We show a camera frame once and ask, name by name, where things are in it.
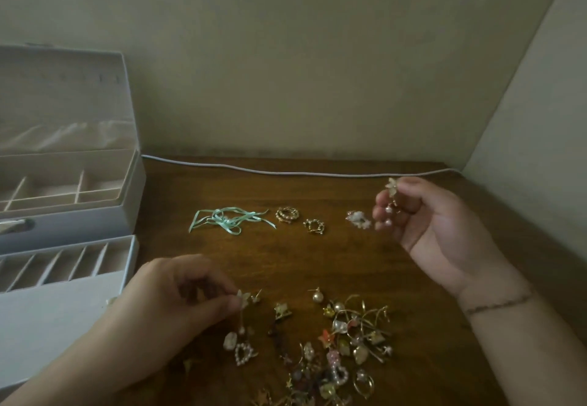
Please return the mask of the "white flower earring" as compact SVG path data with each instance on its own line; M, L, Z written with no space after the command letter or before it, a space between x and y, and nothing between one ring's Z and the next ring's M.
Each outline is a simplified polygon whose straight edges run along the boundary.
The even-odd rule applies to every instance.
M364 212L359 210L348 211L346 220L359 229L370 229L372 226L371 220L367 218Z

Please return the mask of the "person's right forearm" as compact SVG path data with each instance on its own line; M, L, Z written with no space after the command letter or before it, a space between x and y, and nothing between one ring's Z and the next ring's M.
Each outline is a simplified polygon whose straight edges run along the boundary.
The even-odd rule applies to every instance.
M509 406L587 406L587 348L505 261L458 297Z

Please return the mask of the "pearl heart earring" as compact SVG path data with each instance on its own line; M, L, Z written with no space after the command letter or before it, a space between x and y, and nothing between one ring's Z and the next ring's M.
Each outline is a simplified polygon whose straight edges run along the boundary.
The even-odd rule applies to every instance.
M234 349L234 359L236 366L246 365L252 358L256 358L258 352L253 348L250 342L237 343Z

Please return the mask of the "person's left forearm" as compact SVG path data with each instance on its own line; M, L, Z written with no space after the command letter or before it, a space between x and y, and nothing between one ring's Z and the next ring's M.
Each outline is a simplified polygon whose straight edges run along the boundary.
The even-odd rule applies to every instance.
M0 406L86 406L160 371L193 338L189 317L113 306Z

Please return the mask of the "mint green ribbon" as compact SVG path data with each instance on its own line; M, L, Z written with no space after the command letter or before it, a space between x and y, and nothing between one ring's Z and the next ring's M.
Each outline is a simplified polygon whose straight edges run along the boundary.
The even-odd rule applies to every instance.
M217 226L233 236L238 236L242 232L242 224L264 223L271 228L276 229L276 225L265 218L268 210L248 211L239 207L225 207L214 210L198 210L188 228L188 233L202 226Z

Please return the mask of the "person's right hand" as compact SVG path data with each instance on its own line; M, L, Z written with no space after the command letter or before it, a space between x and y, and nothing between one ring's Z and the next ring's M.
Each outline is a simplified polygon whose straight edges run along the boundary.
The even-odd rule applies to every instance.
M503 266L505 258L481 219L455 196L456 205L446 215L427 208L413 214L401 207L394 225L385 228L374 217L375 199L372 216L377 231L389 233L428 277L458 298L483 274Z

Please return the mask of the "flower earring with pearl drops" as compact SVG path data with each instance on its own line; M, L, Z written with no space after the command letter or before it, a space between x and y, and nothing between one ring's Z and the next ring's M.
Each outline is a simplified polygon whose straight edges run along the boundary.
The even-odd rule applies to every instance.
M375 211L377 214L374 217L385 228L391 228L394 225L394 221L402 214L398 184L395 178L390 177L385 185L385 189L376 196Z
M239 315L238 315L238 317L239 317L238 335L239 336L244 336L247 334L247 329L246 329L245 321L244 321L244 311L249 305L259 304L261 292L262 292L262 289L256 293L243 292L242 290L238 291L237 297L239 298L239 301L241 304L240 310L239 310Z

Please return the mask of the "white jewelry box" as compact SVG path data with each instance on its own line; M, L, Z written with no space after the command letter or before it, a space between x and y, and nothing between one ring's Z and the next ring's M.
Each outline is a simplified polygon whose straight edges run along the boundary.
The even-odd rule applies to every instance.
M145 181L121 53L0 45L0 254L132 234Z

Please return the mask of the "pile of mixed jewelry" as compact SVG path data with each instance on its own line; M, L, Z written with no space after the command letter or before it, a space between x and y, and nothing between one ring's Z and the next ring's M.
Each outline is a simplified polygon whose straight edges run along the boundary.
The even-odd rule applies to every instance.
M394 354L392 333L382 325L390 321L390 307L368 308L359 294L344 300L324 294L316 305L327 325L316 338L319 347L299 343L298 356L287 347L282 326L293 310L288 305L292 315L277 323L274 312L267 336L287 371L285 392L274 398L269 388L260 388L250 406L353 406L353 394L363 400L374 395L375 380L365 365L369 360L385 364Z

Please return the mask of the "person's left hand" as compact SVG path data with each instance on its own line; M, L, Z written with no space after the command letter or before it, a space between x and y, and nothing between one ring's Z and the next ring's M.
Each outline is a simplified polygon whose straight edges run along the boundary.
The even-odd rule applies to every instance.
M188 316L191 342L211 327L197 324L197 306L212 298L237 297L237 292L233 281L209 258L188 254L157 258L143 265L113 306L153 306L177 317Z

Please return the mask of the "white divided jewelry tray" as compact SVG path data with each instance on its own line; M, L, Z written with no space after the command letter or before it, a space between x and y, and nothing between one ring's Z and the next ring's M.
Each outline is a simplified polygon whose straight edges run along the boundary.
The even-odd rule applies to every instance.
M0 401L84 335L134 274L135 235L0 255Z

